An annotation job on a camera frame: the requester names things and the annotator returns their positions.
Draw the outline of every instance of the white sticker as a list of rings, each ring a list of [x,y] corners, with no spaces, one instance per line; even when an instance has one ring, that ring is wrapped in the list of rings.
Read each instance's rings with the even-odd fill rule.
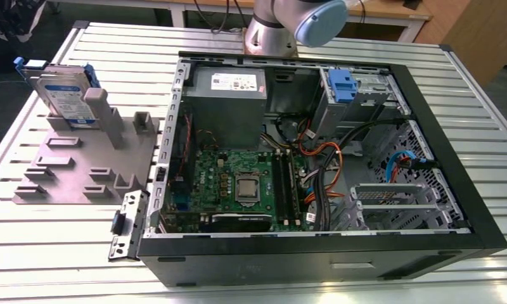
[[[258,80],[255,75],[214,74],[211,89],[226,91],[256,91]]]
[[[310,223],[314,223],[315,222],[315,213],[307,213],[306,214],[306,221],[310,222]]]
[[[305,134],[306,134],[311,139],[314,139],[314,137],[315,137],[315,133],[314,133],[310,129],[306,129]]]
[[[94,123],[91,107],[83,101],[82,89],[74,85],[47,85],[48,96],[64,119],[79,124]]]

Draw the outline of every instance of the power supply label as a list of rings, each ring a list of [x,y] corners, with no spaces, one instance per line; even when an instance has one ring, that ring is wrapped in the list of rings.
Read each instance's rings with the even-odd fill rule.
[[[258,80],[255,75],[248,74],[214,74],[211,89],[224,91],[256,91]]]

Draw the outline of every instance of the blue cable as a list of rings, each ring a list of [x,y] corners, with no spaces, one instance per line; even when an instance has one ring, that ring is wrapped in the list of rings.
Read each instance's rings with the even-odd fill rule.
[[[414,152],[410,150],[397,151],[395,154],[393,154],[391,158],[389,159],[387,168],[386,168],[386,181],[387,182],[391,182],[393,166],[394,166],[397,159],[401,155],[407,155],[413,160],[417,158]]]

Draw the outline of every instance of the ram slot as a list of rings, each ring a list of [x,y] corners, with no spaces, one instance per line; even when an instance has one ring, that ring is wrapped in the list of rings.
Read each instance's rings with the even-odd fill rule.
[[[283,179],[283,167],[280,155],[274,155],[272,159],[272,184],[274,184],[274,194],[275,194],[275,205],[276,205],[276,219],[279,223],[287,220],[287,209],[286,209],[286,191],[285,191],[285,179]]]
[[[287,153],[290,157],[290,162],[289,162],[289,171],[290,171],[290,186],[291,186],[291,215],[290,220],[298,220],[301,219],[301,206],[299,206],[299,190],[297,189],[297,176],[295,176],[295,160],[294,160],[294,155],[293,152],[290,151]]]
[[[293,189],[293,180],[294,174],[290,167],[290,157],[282,155],[280,157],[280,168],[283,172],[283,189],[285,189],[285,202],[286,202],[286,219],[295,219],[295,208],[294,208],[294,189]]]

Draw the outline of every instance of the table leg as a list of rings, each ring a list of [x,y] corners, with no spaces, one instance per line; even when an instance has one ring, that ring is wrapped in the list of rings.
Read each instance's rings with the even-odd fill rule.
[[[170,11],[171,11],[171,18],[172,18],[172,26],[186,27],[184,5],[178,4],[178,3],[170,3]]]
[[[402,31],[401,38],[398,42],[414,42],[415,37],[419,34],[421,28],[423,27],[425,20],[410,20],[410,23],[405,30]]]

